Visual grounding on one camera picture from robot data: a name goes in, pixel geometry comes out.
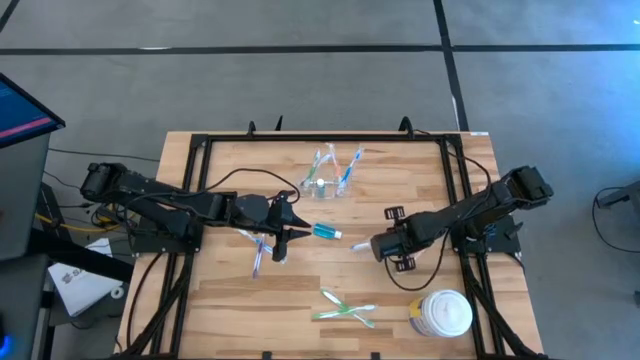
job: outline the yellow cable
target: yellow cable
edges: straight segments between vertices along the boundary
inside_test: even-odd
[[[49,219],[46,216],[42,216],[40,214],[36,214],[36,219],[44,221],[47,224],[53,223],[53,220]],[[92,229],[92,228],[83,228],[83,227],[73,226],[73,225],[68,225],[68,224],[60,224],[60,226],[62,226],[63,228],[69,229],[69,230],[81,231],[81,232],[109,232],[109,231],[115,230],[115,229],[120,227],[120,225],[113,225],[113,226],[110,226],[110,227],[107,227],[107,228],[104,228],[104,229]]]

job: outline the label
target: label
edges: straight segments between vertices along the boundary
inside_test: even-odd
[[[433,336],[436,334],[431,331],[431,328],[422,316],[422,303],[424,300],[424,298],[419,298],[409,304],[409,323],[420,335]]]

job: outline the white paper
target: white paper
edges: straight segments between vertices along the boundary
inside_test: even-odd
[[[107,238],[96,240],[86,247],[89,250],[112,256]],[[109,294],[111,289],[122,285],[122,281],[109,279],[64,264],[50,266],[49,274],[51,274],[70,316],[77,316]]]

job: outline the cable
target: cable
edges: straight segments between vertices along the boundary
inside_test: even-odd
[[[153,258],[153,260],[151,260],[151,262],[149,263],[149,266],[147,266],[146,270],[142,274],[142,277],[140,278],[140,282],[138,283],[136,292],[133,294],[133,299],[131,300],[131,308],[129,309],[129,319],[127,321],[127,348],[131,347],[131,325],[132,325],[131,320],[133,319],[133,311],[136,308],[136,302],[138,301],[140,290],[142,289],[142,285],[144,284],[144,281],[147,279],[147,276],[149,275],[151,268],[153,267],[153,265],[155,265],[158,259],[160,259],[160,256],[162,256],[162,253],[159,253]]]
[[[417,288],[408,288],[408,287],[404,287],[402,285],[400,285],[396,279],[393,278],[393,275],[391,275],[391,271],[389,270],[389,264],[387,263],[387,258],[384,258],[384,268],[387,270],[387,275],[389,275],[389,279],[391,279],[391,281],[393,282],[393,284],[397,287],[399,287],[402,290],[405,291],[420,291],[424,288],[426,288],[427,286],[429,286],[429,284],[431,284],[431,282],[433,281],[433,279],[435,279],[436,275],[438,274],[438,270],[440,270],[440,264],[442,264],[442,258],[444,256],[444,245],[447,243],[447,237],[449,236],[449,229],[447,229],[447,232],[444,234],[444,238],[442,239],[442,246],[440,247],[440,256],[438,257],[438,264],[436,264],[436,268],[435,270],[433,270],[433,273],[431,273],[431,277],[429,277],[429,280],[427,280],[426,283],[424,283],[422,286],[418,286]]]
[[[194,197],[194,196],[198,196],[201,194],[204,194],[206,192],[208,192],[209,190],[218,187],[220,184],[222,184],[223,182],[227,181],[227,179],[229,179],[233,174],[237,173],[237,172],[241,172],[241,171],[246,171],[246,172],[260,172],[260,173],[264,173],[264,174],[268,174],[271,175],[273,177],[275,177],[276,179],[282,181],[283,183],[291,186],[291,188],[293,188],[293,190],[296,192],[296,199],[294,201],[291,201],[290,204],[295,204],[298,202],[298,200],[300,200],[300,190],[298,189],[297,186],[295,186],[294,184],[290,183],[288,180],[286,180],[285,178],[283,178],[282,176],[273,173],[269,170],[264,170],[264,169],[250,169],[250,168],[237,168],[235,170],[230,171],[227,175],[225,175],[222,179],[218,180],[217,183],[205,188],[204,190],[200,190],[198,192],[195,193],[190,193],[190,194],[175,194],[175,196],[178,197]]]
[[[134,156],[134,155],[120,155],[120,154],[102,154],[102,153],[90,153],[84,151],[74,151],[74,150],[63,150],[56,148],[49,148],[49,151],[65,153],[65,154],[74,154],[74,155],[87,155],[87,156],[105,156],[105,157],[119,157],[126,159],[134,159],[134,160],[142,160],[142,161],[150,161],[150,162],[160,162],[158,159],[151,159],[142,156]]]
[[[53,220],[49,219],[46,216],[40,215],[38,213],[35,214],[36,219],[40,220],[40,221],[44,221],[47,224],[53,224]],[[79,231],[79,232],[88,232],[88,233],[103,233],[103,232],[109,232],[112,230],[115,230],[117,228],[120,227],[120,225],[114,225],[111,227],[107,227],[104,229],[91,229],[91,228],[83,228],[83,227],[78,227],[78,226],[73,226],[73,225],[69,225],[69,224],[60,224],[61,227],[69,229],[69,230],[73,230],[73,231]]]
[[[44,173],[45,173],[45,174],[47,174],[47,175],[49,175],[49,176],[51,176],[51,177],[52,177],[52,178],[54,178],[56,181],[58,181],[60,184],[62,184],[62,185],[64,185],[64,186],[66,186],[66,187],[70,187],[70,188],[73,188],[73,189],[78,189],[78,190],[80,190],[80,187],[79,187],[79,186],[75,186],[75,185],[67,184],[66,182],[64,182],[64,181],[60,180],[60,178],[59,178],[59,177],[57,177],[57,176],[53,175],[53,174],[52,174],[52,173],[50,173],[50,172],[47,172],[47,170],[44,170]]]
[[[600,240],[602,240],[602,242],[605,243],[610,248],[616,249],[618,251],[626,252],[626,253],[640,254],[640,250],[623,249],[615,245],[612,245],[610,242],[605,240],[604,236],[602,236],[602,233],[600,232],[600,228],[598,228],[598,222],[596,221],[596,204],[598,202],[598,197],[600,196],[600,194],[602,194],[605,191],[620,190],[620,189],[622,189],[622,187],[619,187],[619,186],[607,187],[598,191],[596,196],[593,197],[593,204],[591,205],[591,220],[593,220],[593,227],[596,229],[596,233],[598,234],[598,237],[600,238]]]

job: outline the black cable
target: black cable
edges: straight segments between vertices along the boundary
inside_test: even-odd
[[[155,265],[155,263],[158,261],[158,259],[160,259],[161,256],[162,256],[162,253],[159,253],[153,258],[153,260],[151,260],[151,262],[149,263],[149,266],[147,266],[147,269],[144,271],[144,273],[142,274],[142,277],[140,278],[140,282],[138,283],[136,292],[133,294],[133,299],[131,300],[131,308],[129,309],[129,319],[127,321],[127,348],[131,347],[131,326],[132,326],[131,324],[133,319],[133,311],[136,308],[136,302],[138,301],[140,290],[142,289],[142,285],[147,279],[147,276],[149,275],[151,268],[153,267],[153,265]]]
[[[227,175],[225,175],[222,179],[218,180],[218,182],[216,182],[215,184],[205,188],[204,190],[200,190],[198,192],[190,193],[190,194],[176,194],[175,196],[189,198],[189,197],[194,197],[194,196],[198,196],[198,195],[204,194],[204,193],[208,192],[209,190],[218,187],[223,182],[227,181],[227,179],[229,179],[233,174],[235,174],[237,172],[241,172],[241,171],[260,172],[260,173],[271,175],[271,176],[275,177],[276,179],[284,182],[285,184],[291,186],[291,188],[296,192],[297,197],[296,197],[296,199],[294,201],[291,201],[290,204],[295,204],[295,203],[298,202],[298,200],[300,200],[300,190],[298,189],[298,187],[295,186],[294,184],[292,184],[291,182],[289,182],[288,180],[286,180],[285,178],[283,178],[282,176],[280,176],[280,175],[278,175],[276,173],[273,173],[273,172],[271,172],[269,170],[250,169],[250,168],[237,168],[237,169],[234,169],[234,170],[230,171]]]
[[[417,288],[408,288],[408,287],[404,287],[404,286],[400,285],[396,281],[396,279],[393,278],[393,275],[391,275],[391,271],[389,270],[389,264],[387,263],[387,258],[385,257],[384,258],[384,268],[387,270],[387,275],[389,275],[389,279],[391,279],[391,281],[393,282],[393,284],[395,286],[397,286],[400,289],[405,290],[405,291],[420,291],[420,290],[426,288],[427,286],[429,286],[429,284],[431,284],[433,279],[435,279],[436,275],[438,274],[438,270],[440,270],[440,264],[442,264],[442,258],[444,256],[444,245],[447,243],[447,237],[448,236],[449,236],[449,229],[447,229],[447,232],[444,234],[444,238],[442,239],[442,246],[440,247],[440,256],[438,257],[438,264],[436,264],[436,268],[433,270],[433,273],[431,273],[431,277],[429,277],[429,280],[427,280],[426,283],[424,283],[421,286],[418,286]]]
[[[602,240],[602,242],[605,243],[610,248],[616,249],[618,251],[626,252],[626,253],[640,254],[640,250],[623,249],[623,248],[620,248],[620,247],[617,247],[617,246],[611,244],[610,242],[605,240],[604,236],[602,236],[602,233],[600,232],[600,228],[598,228],[598,222],[596,221],[596,205],[597,205],[597,202],[598,202],[598,197],[600,196],[600,194],[602,194],[605,191],[620,190],[620,189],[622,189],[622,188],[619,187],[619,186],[607,187],[607,188],[604,188],[604,189],[598,191],[596,196],[593,197],[593,204],[591,205],[591,220],[593,220],[593,227],[596,229],[596,233],[598,234],[598,237],[600,238],[600,240]]]
[[[50,173],[50,172],[47,172],[47,170],[44,170],[44,173],[45,173],[45,174],[47,174],[47,175],[49,175],[49,176],[51,176],[51,177],[52,177],[52,178],[54,178],[57,182],[59,182],[60,184],[62,184],[62,185],[64,185],[64,186],[66,186],[66,187],[70,187],[70,188],[73,188],[73,189],[78,189],[78,190],[80,190],[80,187],[79,187],[79,186],[71,185],[71,184],[67,184],[66,182],[64,182],[64,181],[60,180],[60,178],[59,178],[59,177],[57,177],[57,176],[53,175],[53,174],[52,174],[52,173]]]
[[[142,157],[142,156],[134,156],[134,155],[91,153],[91,152],[85,152],[85,151],[56,149],[56,148],[51,148],[51,147],[49,148],[49,151],[65,153],[65,154],[75,154],[75,155],[119,157],[119,158],[135,159],[135,160],[142,160],[142,161],[160,162],[160,160],[158,160],[158,159],[151,159],[151,158],[146,158],[146,157]]]

